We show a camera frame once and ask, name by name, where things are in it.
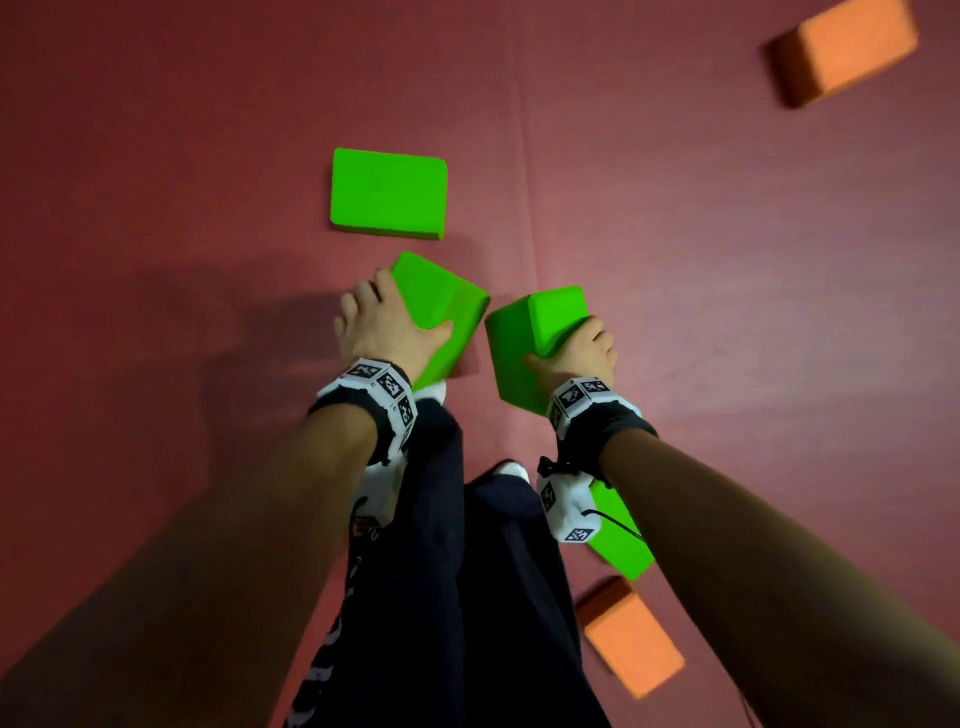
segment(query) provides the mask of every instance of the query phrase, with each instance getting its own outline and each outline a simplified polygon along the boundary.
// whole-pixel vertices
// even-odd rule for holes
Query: orange foam brick
[[[577,607],[587,639],[634,698],[677,674],[684,656],[623,577]]]
[[[836,93],[909,56],[920,34],[906,0],[846,0],[773,43],[792,104]]]

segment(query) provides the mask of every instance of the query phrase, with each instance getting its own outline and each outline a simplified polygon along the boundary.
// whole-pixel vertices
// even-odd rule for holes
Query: black pants
[[[394,521],[351,523],[344,603],[285,726],[608,726],[536,492],[465,487],[459,426],[418,407]]]

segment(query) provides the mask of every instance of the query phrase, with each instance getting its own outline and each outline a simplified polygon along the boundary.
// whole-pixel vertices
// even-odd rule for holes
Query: green foam brick
[[[336,149],[330,222],[344,231],[439,240],[446,219],[446,162]]]
[[[490,314],[487,338],[500,398],[545,416],[548,397],[523,365],[523,355],[553,356],[587,316],[579,285],[533,293]]]
[[[590,484],[590,493],[593,495],[598,511],[606,513],[639,533],[627,506],[615,490],[608,488],[599,480],[594,480]],[[654,563],[654,555],[644,542],[606,520],[600,527],[600,532],[590,539],[589,544],[612,567],[631,581],[647,571]]]
[[[453,322],[453,335],[430,359],[414,390],[446,379],[480,326],[490,295],[487,291],[413,253],[401,253],[394,280],[410,317],[420,328]]]

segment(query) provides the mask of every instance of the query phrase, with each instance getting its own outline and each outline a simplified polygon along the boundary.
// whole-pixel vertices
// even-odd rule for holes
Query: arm
[[[553,360],[613,384],[612,336],[592,319]],[[602,447],[677,598],[769,726],[952,725],[960,649],[824,542],[722,474],[639,429]]]
[[[376,283],[342,300],[343,358],[415,379],[450,327]],[[4,725],[266,725],[376,439],[364,409],[324,407],[186,506],[4,676]]]

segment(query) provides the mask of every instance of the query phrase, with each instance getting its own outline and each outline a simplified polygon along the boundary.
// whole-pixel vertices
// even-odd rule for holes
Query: black wristband
[[[613,435],[625,429],[642,429],[659,437],[635,405],[593,376],[577,377],[558,387],[548,416],[557,433],[558,460],[608,487],[612,486],[600,468],[600,453]]]
[[[353,404],[367,410],[376,423],[376,448],[369,464],[388,463],[399,455],[417,418],[410,377],[395,364],[358,359],[317,393],[307,416],[331,404]]]

